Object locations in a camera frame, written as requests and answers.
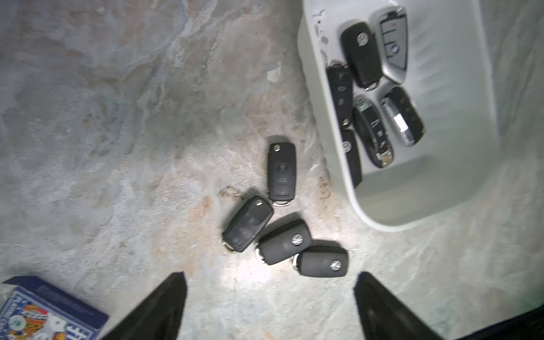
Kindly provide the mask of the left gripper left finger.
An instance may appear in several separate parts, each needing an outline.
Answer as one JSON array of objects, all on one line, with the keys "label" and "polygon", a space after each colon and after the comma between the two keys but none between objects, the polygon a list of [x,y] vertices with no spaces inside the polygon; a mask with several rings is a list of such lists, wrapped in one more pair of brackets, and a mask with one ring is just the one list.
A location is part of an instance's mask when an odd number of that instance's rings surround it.
[{"label": "left gripper left finger", "polygon": [[176,339],[188,287],[183,272],[171,273],[104,339]]}]

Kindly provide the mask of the black flip key with silver edge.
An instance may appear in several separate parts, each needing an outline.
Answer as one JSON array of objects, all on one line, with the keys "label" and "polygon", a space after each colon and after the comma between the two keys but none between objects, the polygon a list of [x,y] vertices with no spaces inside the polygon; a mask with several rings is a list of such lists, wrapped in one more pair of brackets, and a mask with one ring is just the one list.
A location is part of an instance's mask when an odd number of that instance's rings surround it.
[{"label": "black flip key with silver edge", "polygon": [[296,146],[292,143],[272,143],[267,159],[269,199],[274,206],[290,205],[296,197]]}]

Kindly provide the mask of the silver BMW key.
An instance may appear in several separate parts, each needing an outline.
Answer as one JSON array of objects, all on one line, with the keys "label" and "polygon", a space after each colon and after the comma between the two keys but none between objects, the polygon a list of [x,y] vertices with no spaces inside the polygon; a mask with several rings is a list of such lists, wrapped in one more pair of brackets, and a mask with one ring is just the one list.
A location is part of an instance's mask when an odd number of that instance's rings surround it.
[{"label": "silver BMW key", "polygon": [[385,7],[373,15],[374,36],[378,44],[383,74],[403,84],[408,68],[408,19],[405,7]]}]

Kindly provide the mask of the black key with chrome trim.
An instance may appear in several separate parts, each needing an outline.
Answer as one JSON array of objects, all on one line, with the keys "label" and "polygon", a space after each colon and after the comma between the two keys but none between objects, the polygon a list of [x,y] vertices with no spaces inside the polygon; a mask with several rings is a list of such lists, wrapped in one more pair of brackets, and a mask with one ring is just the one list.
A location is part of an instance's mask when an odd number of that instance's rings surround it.
[{"label": "black key with chrome trim", "polygon": [[401,86],[394,86],[381,99],[381,105],[392,127],[406,147],[415,146],[426,133],[426,127],[415,103]]}]

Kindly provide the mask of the black chrome Porsche key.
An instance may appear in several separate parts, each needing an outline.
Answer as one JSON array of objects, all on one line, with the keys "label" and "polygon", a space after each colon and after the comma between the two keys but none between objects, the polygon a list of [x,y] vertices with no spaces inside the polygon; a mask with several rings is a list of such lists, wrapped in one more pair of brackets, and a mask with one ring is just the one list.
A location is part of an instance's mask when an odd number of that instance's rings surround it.
[{"label": "black chrome Porsche key", "polygon": [[370,99],[364,99],[353,109],[354,128],[372,163],[384,169],[394,160],[394,151],[381,115]]}]

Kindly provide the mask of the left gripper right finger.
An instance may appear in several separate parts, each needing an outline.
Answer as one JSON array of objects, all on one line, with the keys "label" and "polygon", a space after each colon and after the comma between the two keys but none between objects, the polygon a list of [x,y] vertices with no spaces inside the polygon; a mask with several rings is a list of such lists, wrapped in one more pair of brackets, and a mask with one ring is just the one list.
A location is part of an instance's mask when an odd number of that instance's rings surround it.
[{"label": "left gripper right finger", "polygon": [[354,296],[366,339],[440,339],[369,272],[359,274]]}]

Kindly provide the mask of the white storage box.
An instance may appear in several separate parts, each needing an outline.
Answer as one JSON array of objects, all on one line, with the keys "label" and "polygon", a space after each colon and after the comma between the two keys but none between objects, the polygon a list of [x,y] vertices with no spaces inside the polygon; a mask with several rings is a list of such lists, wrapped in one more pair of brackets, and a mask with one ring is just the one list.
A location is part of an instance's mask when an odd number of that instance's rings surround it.
[{"label": "white storage box", "polygon": [[[405,7],[408,68],[403,84],[383,75],[369,92],[354,86],[353,106],[370,99],[394,151],[389,167],[376,167],[357,142],[363,181],[353,187],[342,147],[326,68],[312,15],[327,11],[330,64],[346,64],[343,30],[366,22],[381,8]],[[365,224],[384,232],[413,228],[467,203],[489,181],[500,147],[480,6],[476,1],[304,1],[298,49],[332,190]],[[426,133],[406,147],[381,105],[394,86],[415,103]]]}]

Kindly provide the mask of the white remote key fob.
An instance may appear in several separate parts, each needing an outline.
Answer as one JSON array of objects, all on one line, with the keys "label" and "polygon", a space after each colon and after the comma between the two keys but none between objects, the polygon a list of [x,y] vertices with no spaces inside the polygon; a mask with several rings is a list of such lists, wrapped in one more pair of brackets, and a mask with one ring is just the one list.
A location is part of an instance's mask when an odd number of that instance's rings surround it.
[{"label": "white remote key fob", "polygon": [[329,37],[325,28],[325,19],[327,11],[325,9],[320,10],[319,12],[312,15],[313,24],[314,24],[314,34],[317,40],[317,45],[320,50],[320,54],[324,61],[324,66],[330,64],[330,46],[329,46]]}]

